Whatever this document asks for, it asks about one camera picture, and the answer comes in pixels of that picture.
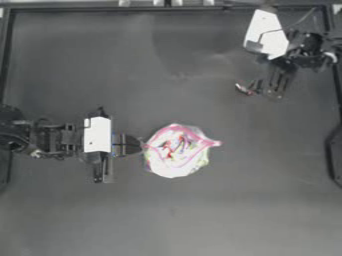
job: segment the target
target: black frame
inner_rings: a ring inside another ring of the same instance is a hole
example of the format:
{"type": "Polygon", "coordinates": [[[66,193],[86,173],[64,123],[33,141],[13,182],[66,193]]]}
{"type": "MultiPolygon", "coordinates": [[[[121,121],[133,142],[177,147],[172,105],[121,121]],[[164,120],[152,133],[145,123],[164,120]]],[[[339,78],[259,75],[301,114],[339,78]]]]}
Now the black frame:
{"type": "MultiPolygon", "coordinates": [[[[21,3],[3,4],[3,15],[0,35],[0,103],[3,102],[3,92],[6,85],[7,61],[10,55],[10,38],[13,29],[13,19],[17,12],[208,12],[208,11],[251,11],[257,5],[224,3],[224,0],[214,0],[213,6],[202,6],[201,0],[189,0],[181,7],[172,7],[172,0],[164,0],[164,6],[153,7],[152,1],[130,2],[129,7],[118,7],[118,2],[68,2],[68,3],[21,3]]],[[[323,27],[325,31],[335,28],[331,4],[275,4],[273,8],[288,11],[305,11],[316,8],[321,12],[323,27]]],[[[339,119],[342,120],[342,73],[340,66],[331,68],[331,75],[335,83],[335,93],[339,108],[339,119]]],[[[10,171],[10,157],[7,163],[7,177],[10,171]]]]}

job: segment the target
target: plastic bag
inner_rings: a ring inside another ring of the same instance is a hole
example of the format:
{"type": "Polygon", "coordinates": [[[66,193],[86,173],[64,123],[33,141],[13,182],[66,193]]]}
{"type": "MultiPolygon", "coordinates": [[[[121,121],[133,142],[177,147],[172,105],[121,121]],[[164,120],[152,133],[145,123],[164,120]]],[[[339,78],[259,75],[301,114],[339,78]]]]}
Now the plastic bag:
{"type": "Polygon", "coordinates": [[[208,164],[208,150],[220,144],[197,127],[170,124],[144,145],[146,170],[165,178],[186,176],[208,164]]]}

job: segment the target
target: cable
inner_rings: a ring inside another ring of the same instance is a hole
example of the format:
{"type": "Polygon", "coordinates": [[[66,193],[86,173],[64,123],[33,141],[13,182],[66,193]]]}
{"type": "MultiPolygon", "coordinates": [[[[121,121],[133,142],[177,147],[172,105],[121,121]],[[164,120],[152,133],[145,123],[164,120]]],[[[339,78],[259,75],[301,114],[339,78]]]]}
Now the cable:
{"type": "Polygon", "coordinates": [[[316,7],[312,8],[312,9],[303,15],[303,17],[301,17],[296,22],[293,22],[291,25],[285,26],[284,28],[279,28],[279,29],[273,29],[273,30],[264,31],[264,32],[260,34],[260,36],[259,36],[257,43],[260,43],[260,40],[261,40],[261,37],[263,37],[264,34],[268,34],[268,33],[272,33],[272,32],[277,32],[277,31],[284,31],[284,30],[289,29],[291,27],[297,26],[297,25],[309,17],[309,15],[313,13],[315,10],[316,10],[316,7]]]}
{"type": "Polygon", "coordinates": [[[26,144],[29,144],[29,141],[26,139],[23,139],[22,137],[19,137],[18,135],[15,135],[15,134],[10,134],[10,133],[6,133],[6,132],[0,132],[0,136],[6,136],[6,137],[15,138],[21,142],[25,142],[26,144]]]}

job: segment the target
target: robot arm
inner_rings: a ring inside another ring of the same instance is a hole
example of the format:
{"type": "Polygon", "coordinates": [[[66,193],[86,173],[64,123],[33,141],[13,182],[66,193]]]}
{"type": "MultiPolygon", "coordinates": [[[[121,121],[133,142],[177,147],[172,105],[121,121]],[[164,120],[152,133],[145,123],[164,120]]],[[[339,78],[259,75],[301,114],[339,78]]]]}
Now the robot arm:
{"type": "Polygon", "coordinates": [[[281,27],[273,11],[255,11],[243,46],[257,54],[259,62],[268,64],[268,69],[247,86],[236,84],[244,94],[280,99],[300,68],[320,72],[339,62],[340,37],[293,29],[313,12],[315,8],[292,25],[281,27]]]}
{"type": "Polygon", "coordinates": [[[0,148],[37,159],[77,157],[93,168],[94,183],[113,182],[112,161],[138,153],[140,141],[112,131],[102,108],[84,119],[84,126],[25,120],[18,109],[0,106],[0,148]]]}

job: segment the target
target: dark gray table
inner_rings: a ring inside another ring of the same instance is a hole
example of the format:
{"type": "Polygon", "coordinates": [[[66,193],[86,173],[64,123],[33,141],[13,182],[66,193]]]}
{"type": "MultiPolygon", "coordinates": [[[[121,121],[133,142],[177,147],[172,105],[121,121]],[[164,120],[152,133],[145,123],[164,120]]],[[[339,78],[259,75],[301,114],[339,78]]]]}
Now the dark gray table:
{"type": "Polygon", "coordinates": [[[263,69],[240,47],[249,15],[17,15],[5,97],[27,117],[77,121],[102,105],[117,131],[146,139],[178,122],[222,146],[181,179],[120,160],[112,185],[92,184],[76,159],[15,156],[2,256],[340,255],[342,191],[323,153],[331,72],[300,72],[277,102],[237,94],[235,81],[263,69]]]}

